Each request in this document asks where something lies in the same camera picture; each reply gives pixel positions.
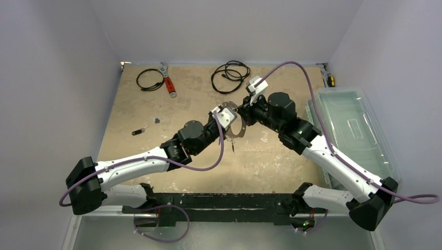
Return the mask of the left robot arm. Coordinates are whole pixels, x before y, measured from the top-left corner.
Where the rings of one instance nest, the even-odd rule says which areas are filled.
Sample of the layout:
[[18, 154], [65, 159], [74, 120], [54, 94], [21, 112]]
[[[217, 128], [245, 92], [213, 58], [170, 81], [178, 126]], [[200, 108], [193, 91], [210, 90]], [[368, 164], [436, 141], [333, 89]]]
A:
[[[235, 120], [225, 110], [212, 111], [207, 124], [189, 121], [170, 140], [149, 151], [129, 157], [94, 161], [83, 157], [66, 178], [66, 192], [59, 205], [71, 207], [75, 215], [88, 214], [102, 206], [123, 205], [149, 213], [155, 208], [155, 198], [148, 194], [147, 184], [125, 186], [123, 183], [153, 173], [179, 168], [203, 172], [217, 167], [224, 154], [225, 133]], [[196, 156], [218, 140], [220, 153], [208, 167], [190, 165]]]

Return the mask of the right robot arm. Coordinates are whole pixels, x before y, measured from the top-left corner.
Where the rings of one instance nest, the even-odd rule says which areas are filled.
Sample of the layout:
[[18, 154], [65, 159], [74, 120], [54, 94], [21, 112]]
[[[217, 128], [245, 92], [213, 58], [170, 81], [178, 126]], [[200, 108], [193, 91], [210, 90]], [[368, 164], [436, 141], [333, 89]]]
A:
[[245, 97], [237, 109], [246, 125], [257, 122], [275, 131], [282, 144], [327, 170], [346, 189], [325, 189], [304, 182], [292, 195], [291, 214], [322, 208], [348, 215], [367, 231], [374, 231], [394, 203], [398, 182], [370, 173], [338, 149], [328, 145], [325, 135], [298, 117], [296, 104], [287, 93], [268, 98]]

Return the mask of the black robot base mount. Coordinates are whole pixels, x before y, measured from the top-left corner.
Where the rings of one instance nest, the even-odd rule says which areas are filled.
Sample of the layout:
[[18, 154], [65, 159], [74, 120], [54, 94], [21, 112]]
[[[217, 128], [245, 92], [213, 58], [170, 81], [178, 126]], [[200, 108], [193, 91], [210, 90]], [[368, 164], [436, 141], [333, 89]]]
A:
[[154, 193], [141, 185], [146, 201], [124, 206], [125, 214], [151, 215], [153, 222], [137, 222], [141, 227], [173, 227], [177, 222], [253, 222], [292, 226], [302, 231], [319, 223], [324, 209], [302, 205], [290, 193]]

